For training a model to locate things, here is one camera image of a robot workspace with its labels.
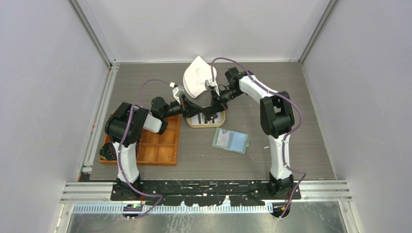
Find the beige oval card tray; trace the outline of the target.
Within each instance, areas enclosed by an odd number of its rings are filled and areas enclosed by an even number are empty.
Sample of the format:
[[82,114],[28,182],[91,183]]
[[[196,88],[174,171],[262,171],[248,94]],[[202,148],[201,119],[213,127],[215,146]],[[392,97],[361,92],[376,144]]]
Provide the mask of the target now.
[[199,113],[191,118],[187,118],[187,123],[192,128],[217,128],[224,124],[225,119],[225,111],[218,112],[217,118],[212,120],[208,120],[203,113]]

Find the white patterned credit card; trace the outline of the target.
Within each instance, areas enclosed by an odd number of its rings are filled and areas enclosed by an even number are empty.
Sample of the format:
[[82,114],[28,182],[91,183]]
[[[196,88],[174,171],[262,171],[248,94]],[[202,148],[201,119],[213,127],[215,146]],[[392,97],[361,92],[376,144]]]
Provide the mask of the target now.
[[225,129],[219,129],[216,145],[222,148],[227,148],[230,141],[231,132]]

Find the green card holder wallet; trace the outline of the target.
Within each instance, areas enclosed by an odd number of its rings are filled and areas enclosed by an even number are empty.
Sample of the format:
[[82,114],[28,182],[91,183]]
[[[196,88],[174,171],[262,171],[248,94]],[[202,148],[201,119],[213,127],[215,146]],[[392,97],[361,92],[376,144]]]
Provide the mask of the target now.
[[228,131],[231,132],[229,145],[228,145],[227,148],[222,148],[222,147],[219,147],[219,146],[216,145],[216,139],[217,139],[219,129],[223,129],[223,128],[220,128],[220,127],[216,128],[216,131],[215,131],[215,134],[214,134],[214,137],[213,137],[213,141],[212,141],[212,146],[213,147],[223,149],[223,150],[227,150],[227,151],[240,153],[240,154],[245,154],[246,148],[249,146],[249,135],[248,134],[228,130]]

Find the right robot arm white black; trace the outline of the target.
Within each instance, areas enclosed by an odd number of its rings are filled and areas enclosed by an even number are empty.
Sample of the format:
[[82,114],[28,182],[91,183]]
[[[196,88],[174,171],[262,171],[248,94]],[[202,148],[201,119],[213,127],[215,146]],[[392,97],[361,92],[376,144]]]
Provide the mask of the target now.
[[260,126],[268,136],[271,150],[271,169],[268,189],[275,199],[284,198],[293,188],[293,175],[287,165],[289,152],[283,143],[289,141],[288,133],[295,124],[292,105],[287,92],[278,92],[259,81],[249,71],[240,72],[236,67],[225,73],[228,86],[216,91],[212,88],[211,105],[205,108],[207,120],[216,118],[217,113],[227,110],[227,103],[246,94],[259,104]]

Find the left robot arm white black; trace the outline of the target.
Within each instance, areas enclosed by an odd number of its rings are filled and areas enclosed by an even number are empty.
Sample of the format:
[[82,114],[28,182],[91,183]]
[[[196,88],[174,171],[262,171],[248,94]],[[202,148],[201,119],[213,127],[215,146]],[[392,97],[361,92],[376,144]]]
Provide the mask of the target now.
[[110,137],[117,158],[116,191],[122,192],[129,200],[137,200],[143,194],[136,155],[142,130],[163,134],[168,125],[165,118],[176,115],[192,117],[204,109],[185,95],[171,103],[166,103],[163,97],[155,97],[150,109],[123,102],[105,126],[105,133]]

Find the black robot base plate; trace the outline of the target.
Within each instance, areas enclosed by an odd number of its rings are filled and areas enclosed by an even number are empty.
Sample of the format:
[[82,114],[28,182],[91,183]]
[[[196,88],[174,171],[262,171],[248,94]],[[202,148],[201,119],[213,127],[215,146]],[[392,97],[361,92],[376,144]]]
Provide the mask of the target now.
[[123,194],[112,187],[111,201],[143,200],[153,205],[162,195],[160,206],[221,206],[225,199],[230,206],[260,206],[267,201],[284,201],[292,197],[301,199],[298,189],[282,194],[274,194],[270,190],[269,181],[265,180],[143,180],[142,192],[147,196]]

